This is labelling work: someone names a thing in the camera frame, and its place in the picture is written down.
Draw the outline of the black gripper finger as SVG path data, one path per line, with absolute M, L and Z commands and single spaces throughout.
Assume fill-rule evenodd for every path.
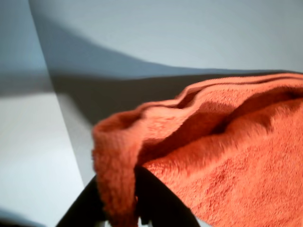
M 155 175 L 135 168 L 136 213 L 150 227 L 198 227 L 191 210 Z
M 96 177 L 93 177 L 60 219 L 57 226 L 96 227 L 108 220 L 103 206 L 98 193 Z

